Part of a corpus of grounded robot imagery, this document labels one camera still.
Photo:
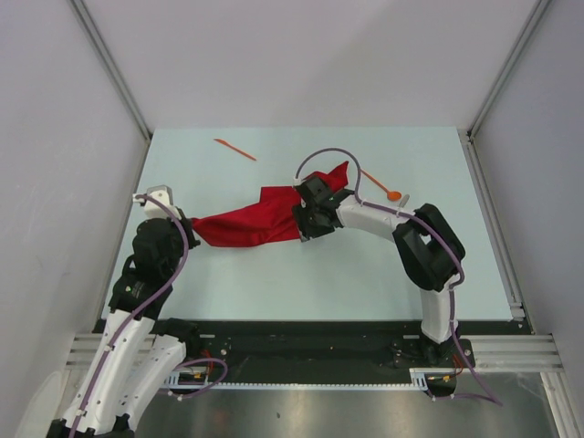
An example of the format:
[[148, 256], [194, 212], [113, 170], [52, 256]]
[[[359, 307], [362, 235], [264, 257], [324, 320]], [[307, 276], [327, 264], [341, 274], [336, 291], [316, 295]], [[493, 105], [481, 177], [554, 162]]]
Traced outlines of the orange plastic knife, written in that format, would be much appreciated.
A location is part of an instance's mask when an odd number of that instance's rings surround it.
[[243, 150], [241, 150], [241, 149], [239, 149], [239, 148], [235, 147], [233, 144], [231, 144], [230, 142], [228, 142], [228, 141], [226, 141], [226, 140], [224, 140], [224, 139], [220, 139], [220, 138], [214, 138], [213, 140], [214, 140], [215, 142], [219, 143], [219, 144], [222, 144], [223, 146], [227, 147], [228, 149], [230, 149], [230, 150], [232, 150], [232, 151], [235, 151], [235, 152], [237, 152], [238, 154], [240, 154], [240, 155], [242, 155], [242, 156], [246, 157], [248, 160], [251, 160], [251, 161], [253, 161], [253, 162], [256, 162], [256, 161], [257, 161], [257, 158], [256, 158], [254, 155], [252, 155], [252, 154], [250, 154], [250, 153], [248, 153], [248, 152], [246, 152], [246, 151], [243, 151]]

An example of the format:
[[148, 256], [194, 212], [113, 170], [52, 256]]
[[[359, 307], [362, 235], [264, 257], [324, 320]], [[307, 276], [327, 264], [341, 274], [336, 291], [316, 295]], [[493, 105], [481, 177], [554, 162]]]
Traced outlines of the orange plastic spoon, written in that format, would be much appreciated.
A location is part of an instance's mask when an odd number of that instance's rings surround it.
[[380, 188], [384, 193], [386, 198], [390, 202], [398, 202], [402, 199], [402, 194], [398, 191], [392, 191], [388, 189], [382, 182], [372, 176], [369, 172], [365, 170], [360, 170], [360, 173], [364, 175], [371, 183], [375, 184], [378, 188]]

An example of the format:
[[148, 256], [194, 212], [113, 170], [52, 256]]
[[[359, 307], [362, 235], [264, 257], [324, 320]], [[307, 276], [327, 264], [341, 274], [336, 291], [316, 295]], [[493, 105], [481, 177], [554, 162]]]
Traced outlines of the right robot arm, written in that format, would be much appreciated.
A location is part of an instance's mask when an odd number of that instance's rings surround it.
[[416, 358], [442, 366], [460, 346], [454, 289], [464, 282], [465, 249], [440, 210], [426, 203], [408, 212], [361, 199], [349, 189], [333, 190], [310, 176], [294, 187], [300, 203], [292, 208], [304, 241], [356, 229], [395, 244], [407, 277], [420, 289], [421, 336]]

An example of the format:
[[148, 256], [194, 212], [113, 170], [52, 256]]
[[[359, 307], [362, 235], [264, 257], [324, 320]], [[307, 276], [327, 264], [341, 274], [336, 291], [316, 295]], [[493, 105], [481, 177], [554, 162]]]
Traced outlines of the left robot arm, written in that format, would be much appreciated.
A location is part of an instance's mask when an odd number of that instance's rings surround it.
[[50, 437], [132, 437], [171, 372], [196, 362], [202, 342], [196, 324], [170, 318], [159, 326], [147, 357], [137, 356], [156, 328], [189, 250], [199, 244], [176, 207], [158, 209], [137, 228], [132, 254], [113, 287], [109, 314], [88, 374]]

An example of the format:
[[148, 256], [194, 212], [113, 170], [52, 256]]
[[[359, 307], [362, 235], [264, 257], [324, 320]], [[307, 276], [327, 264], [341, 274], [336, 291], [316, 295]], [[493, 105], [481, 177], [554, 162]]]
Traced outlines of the red cloth napkin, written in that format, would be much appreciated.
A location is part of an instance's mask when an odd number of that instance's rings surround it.
[[208, 245], [246, 248], [298, 240], [293, 208], [301, 197], [291, 186], [264, 186], [259, 201], [231, 212], [193, 218], [193, 230]]

